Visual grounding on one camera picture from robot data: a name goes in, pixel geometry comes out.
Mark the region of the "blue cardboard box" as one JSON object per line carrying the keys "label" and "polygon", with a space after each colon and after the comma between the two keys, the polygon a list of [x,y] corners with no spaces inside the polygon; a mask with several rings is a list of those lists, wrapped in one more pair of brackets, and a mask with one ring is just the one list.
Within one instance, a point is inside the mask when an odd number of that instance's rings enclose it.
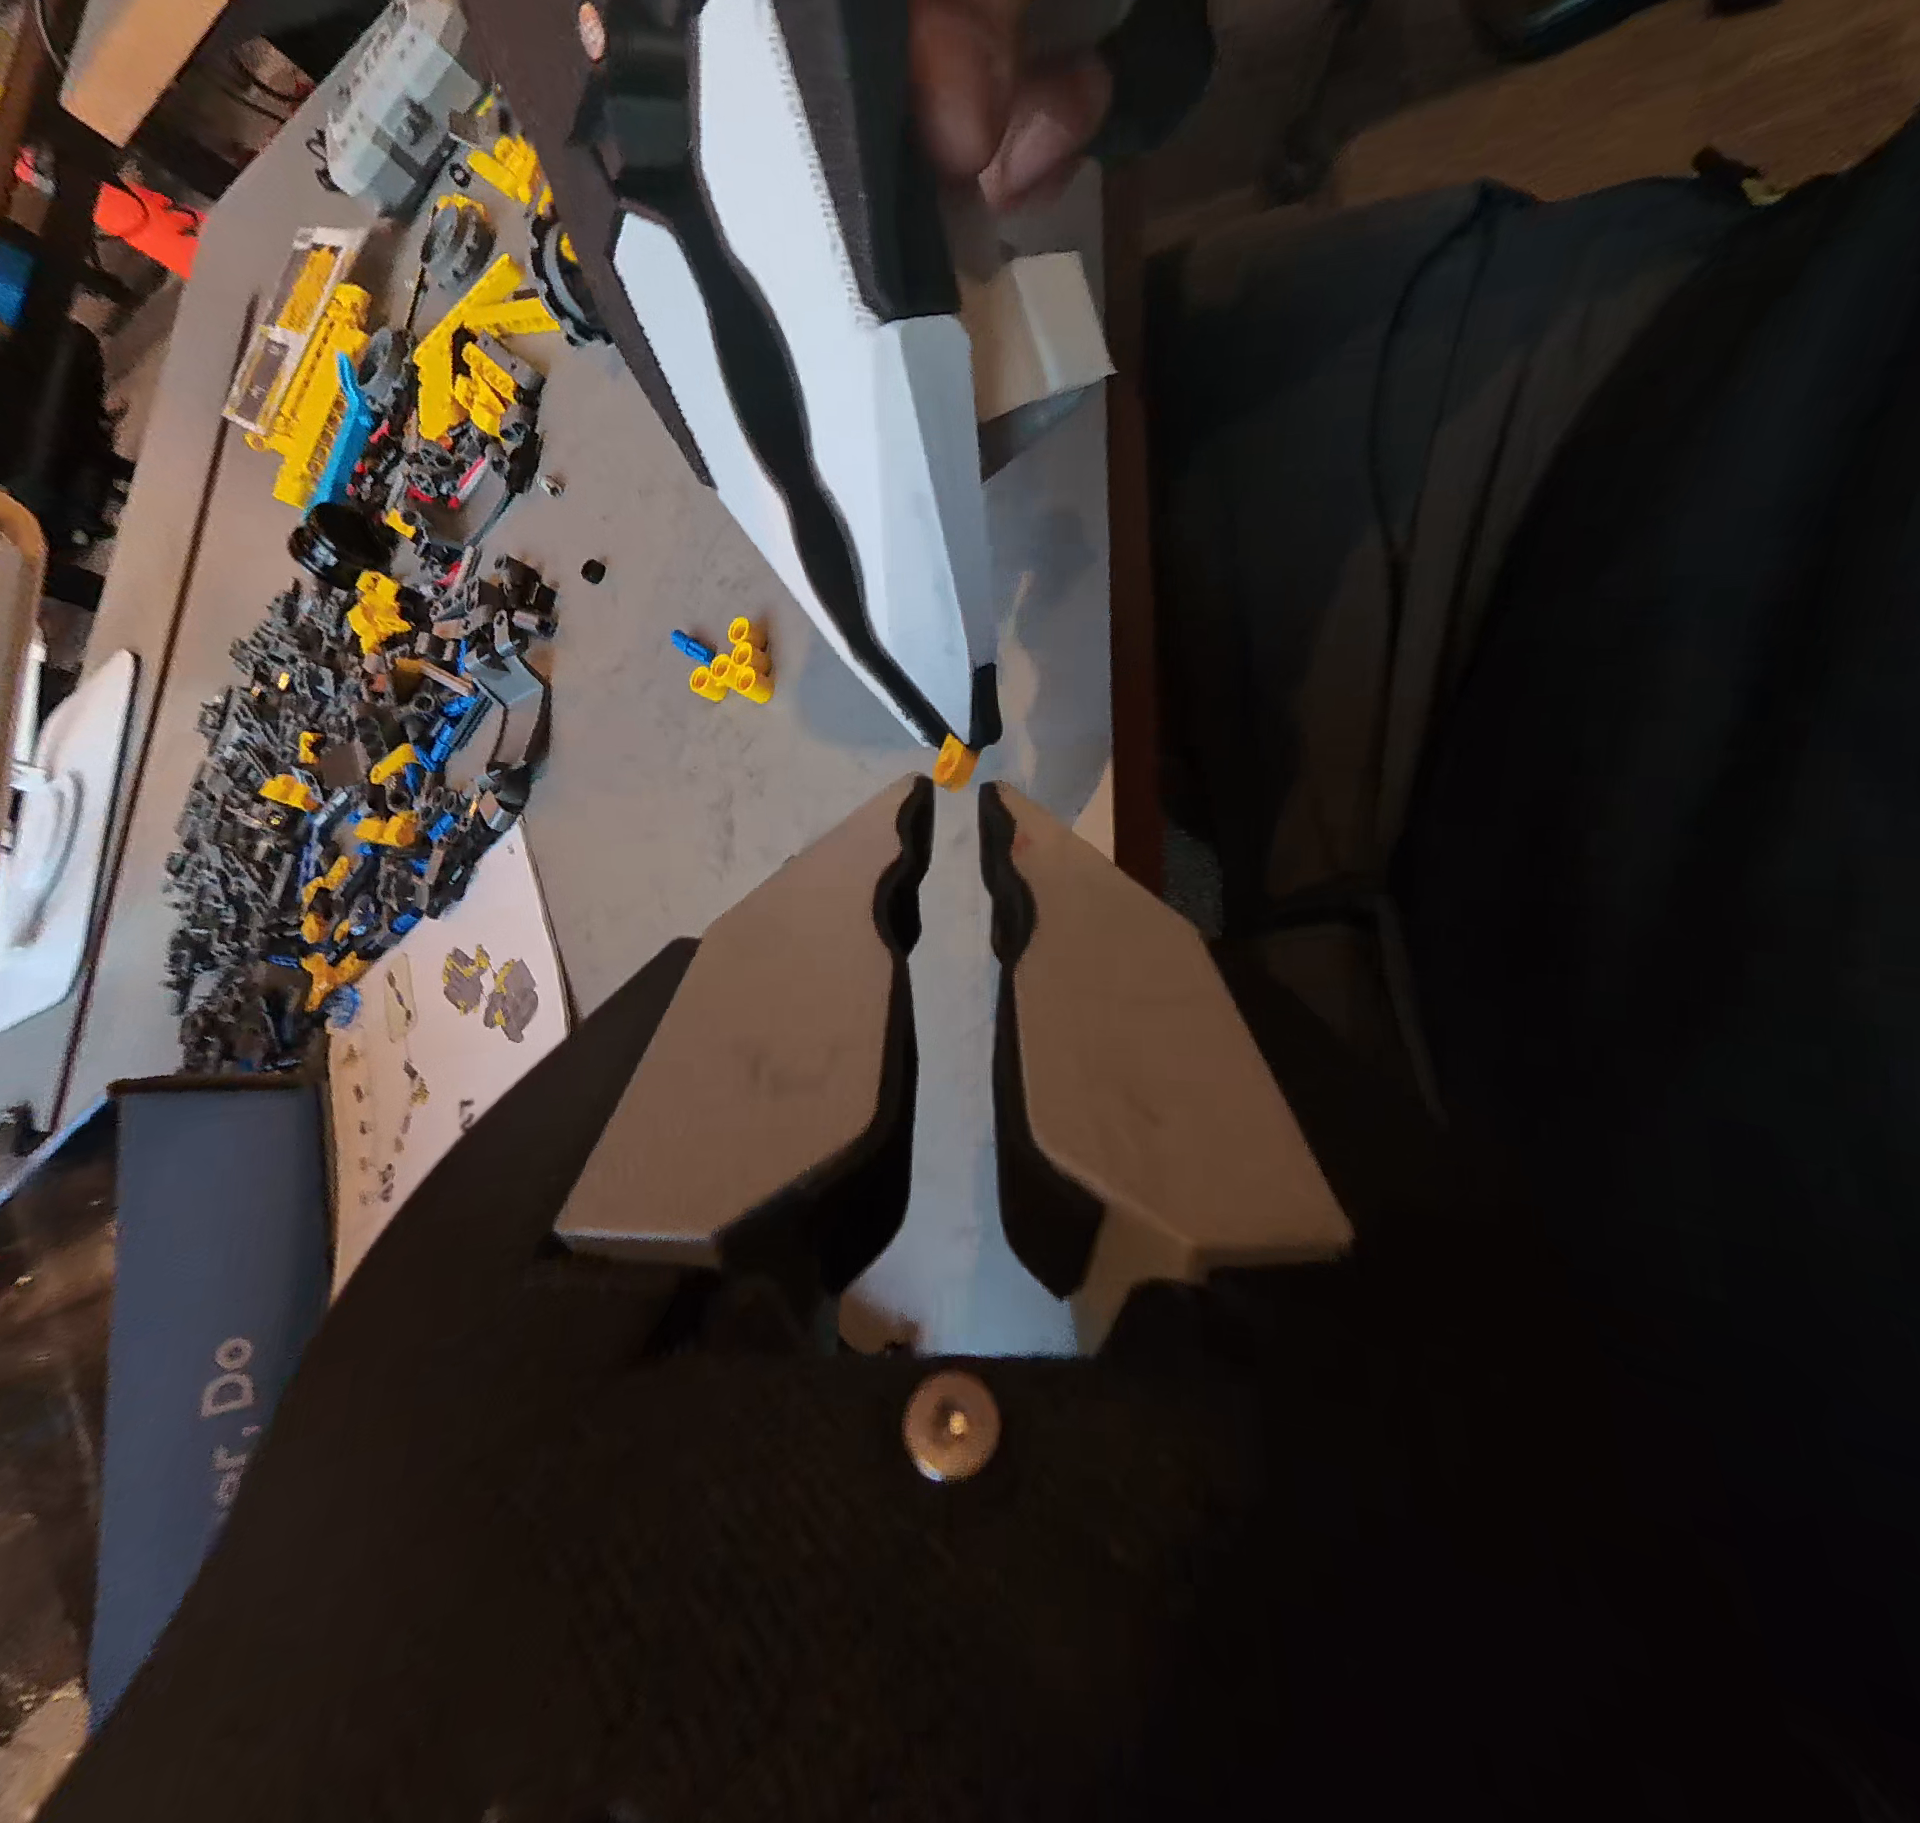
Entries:
{"label": "blue cardboard box", "polygon": [[153,1655],[331,1286],[322,1090],[133,1079],[111,1103],[111,1310],[90,1730]]}

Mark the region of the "person's right hand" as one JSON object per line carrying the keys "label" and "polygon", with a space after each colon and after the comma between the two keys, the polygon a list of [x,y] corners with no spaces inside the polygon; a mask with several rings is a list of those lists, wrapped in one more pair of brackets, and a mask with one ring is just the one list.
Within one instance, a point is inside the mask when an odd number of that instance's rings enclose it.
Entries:
{"label": "person's right hand", "polygon": [[1053,200],[1112,110],[1091,50],[1039,56],[1023,21],[1038,0],[906,0],[910,83],[922,150],[997,215]]}

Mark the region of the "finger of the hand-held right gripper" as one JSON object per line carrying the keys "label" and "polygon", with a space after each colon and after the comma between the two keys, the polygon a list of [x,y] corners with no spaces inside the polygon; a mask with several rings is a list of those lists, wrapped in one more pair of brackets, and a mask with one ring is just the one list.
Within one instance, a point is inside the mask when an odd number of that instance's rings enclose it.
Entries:
{"label": "finger of the hand-held right gripper", "polygon": [[785,388],[755,437],[816,622],[920,742],[997,742],[1000,693],[971,347],[952,304],[872,297],[827,182],[778,0],[702,0],[694,169]]}
{"label": "finger of the hand-held right gripper", "polygon": [[736,527],[755,542],[774,579],[816,626],[827,648],[838,655],[899,725],[918,742],[940,742],[945,725],[936,711],[922,700],[913,700],[899,677],[881,677],[873,660],[854,648],[846,631],[827,610],[826,596],[815,590],[800,554],[804,539],[809,539],[805,524],[794,516],[787,492],[782,492],[737,417],[709,299],[679,237],[662,220],[623,215],[612,237],[612,274],[627,299],[636,308],[639,331],[659,362],[668,395],[672,395],[700,463]]}

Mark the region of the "white plastic object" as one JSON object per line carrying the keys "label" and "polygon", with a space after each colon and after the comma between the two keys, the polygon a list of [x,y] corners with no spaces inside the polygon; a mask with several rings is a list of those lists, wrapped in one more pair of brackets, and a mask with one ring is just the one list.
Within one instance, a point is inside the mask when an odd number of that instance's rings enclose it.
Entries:
{"label": "white plastic object", "polygon": [[81,977],[139,658],[115,652],[37,718],[48,549],[2,497],[2,1031],[59,1005]]}

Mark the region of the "person's dark clothing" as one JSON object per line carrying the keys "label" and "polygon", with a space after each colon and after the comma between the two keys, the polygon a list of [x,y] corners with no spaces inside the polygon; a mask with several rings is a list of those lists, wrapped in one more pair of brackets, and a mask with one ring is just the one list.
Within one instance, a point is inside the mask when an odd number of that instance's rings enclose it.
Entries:
{"label": "person's dark clothing", "polygon": [[1166,250],[1169,819],[1549,1237],[1813,1763],[1916,1819],[1916,121]]}

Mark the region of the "grey battery box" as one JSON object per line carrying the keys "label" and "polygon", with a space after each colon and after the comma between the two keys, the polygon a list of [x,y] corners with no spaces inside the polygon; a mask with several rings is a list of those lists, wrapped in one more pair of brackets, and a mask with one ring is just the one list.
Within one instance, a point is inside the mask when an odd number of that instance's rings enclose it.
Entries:
{"label": "grey battery box", "polygon": [[487,76],[462,0],[389,0],[326,101],[326,182],[380,220],[406,215]]}

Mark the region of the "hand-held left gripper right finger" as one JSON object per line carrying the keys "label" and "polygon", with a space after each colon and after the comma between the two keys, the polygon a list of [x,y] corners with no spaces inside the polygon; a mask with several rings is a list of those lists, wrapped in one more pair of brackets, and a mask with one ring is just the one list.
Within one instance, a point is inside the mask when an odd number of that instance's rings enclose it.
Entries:
{"label": "hand-held left gripper right finger", "polygon": [[1354,1245],[1201,932],[1023,793],[978,791],[997,1214],[1063,1302]]}

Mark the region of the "black toy tyre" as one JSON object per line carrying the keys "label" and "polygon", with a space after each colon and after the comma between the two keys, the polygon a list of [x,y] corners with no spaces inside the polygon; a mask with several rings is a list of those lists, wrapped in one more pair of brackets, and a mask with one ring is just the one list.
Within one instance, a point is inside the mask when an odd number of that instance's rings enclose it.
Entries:
{"label": "black toy tyre", "polygon": [[334,591],[356,591],[361,579],[395,576],[397,537],[368,516],[368,511],[322,500],[285,539],[288,557],[315,583]]}

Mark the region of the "pile of toy brick parts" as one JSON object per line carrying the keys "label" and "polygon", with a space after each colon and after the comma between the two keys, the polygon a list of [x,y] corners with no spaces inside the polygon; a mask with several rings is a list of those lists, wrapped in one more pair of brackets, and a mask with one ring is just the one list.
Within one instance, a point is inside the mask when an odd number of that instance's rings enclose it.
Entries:
{"label": "pile of toy brick parts", "polygon": [[167,855],[186,1075],[300,1069],[354,983],[469,895],[542,767],[534,652],[557,633],[557,590],[492,539],[545,475],[529,344],[593,340],[598,321],[534,145],[510,117],[489,143],[453,143],[406,310],[380,321],[352,274],[365,321],[326,321],[278,445],[244,441],[300,524],[344,417],[338,357],[365,353],[378,423],[345,501],[397,549],[395,576],[352,594],[296,566],[198,711],[203,756]]}

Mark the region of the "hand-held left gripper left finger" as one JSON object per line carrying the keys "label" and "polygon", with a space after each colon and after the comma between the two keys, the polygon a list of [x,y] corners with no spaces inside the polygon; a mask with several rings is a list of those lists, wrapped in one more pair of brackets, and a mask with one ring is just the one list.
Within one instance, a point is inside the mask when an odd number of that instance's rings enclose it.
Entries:
{"label": "hand-held left gripper left finger", "polygon": [[901,776],[709,928],[560,1207],[570,1250],[850,1286],[890,1245],[930,835],[933,783]]}

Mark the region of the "white building instruction booklet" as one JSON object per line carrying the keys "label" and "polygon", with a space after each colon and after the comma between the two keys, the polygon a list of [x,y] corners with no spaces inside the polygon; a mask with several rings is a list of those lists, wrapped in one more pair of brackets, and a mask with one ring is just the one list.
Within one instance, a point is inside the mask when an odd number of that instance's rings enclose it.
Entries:
{"label": "white building instruction booklet", "polygon": [[326,1129],[339,1295],[402,1203],[570,1034],[540,876],[515,829],[469,895],[354,983],[326,1031]]}

